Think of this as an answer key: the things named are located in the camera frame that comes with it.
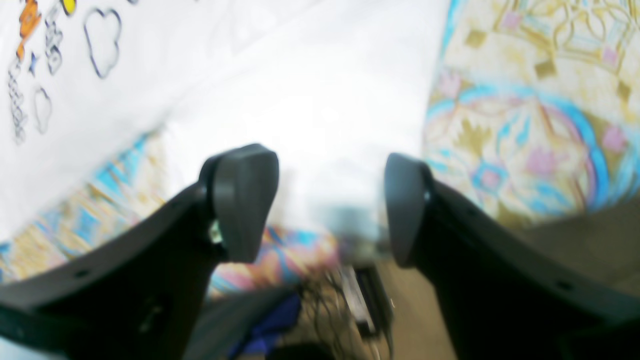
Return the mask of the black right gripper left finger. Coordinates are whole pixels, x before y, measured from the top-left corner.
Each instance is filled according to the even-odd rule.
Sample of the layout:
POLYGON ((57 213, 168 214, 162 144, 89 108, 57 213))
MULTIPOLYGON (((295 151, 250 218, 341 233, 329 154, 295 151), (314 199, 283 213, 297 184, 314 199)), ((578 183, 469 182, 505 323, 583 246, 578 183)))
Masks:
POLYGON ((69 360, 180 360, 218 264, 251 264, 279 184, 276 152, 215 155, 147 219, 1 288, 2 339, 69 360))

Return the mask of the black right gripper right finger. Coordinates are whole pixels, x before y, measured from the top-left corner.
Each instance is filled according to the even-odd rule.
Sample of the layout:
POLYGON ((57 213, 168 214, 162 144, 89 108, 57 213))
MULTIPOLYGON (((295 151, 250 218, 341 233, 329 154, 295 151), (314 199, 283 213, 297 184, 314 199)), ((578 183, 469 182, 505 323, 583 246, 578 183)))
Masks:
POLYGON ((391 251, 435 289, 460 360, 637 360, 639 198, 510 231, 425 162, 384 169, 391 251))

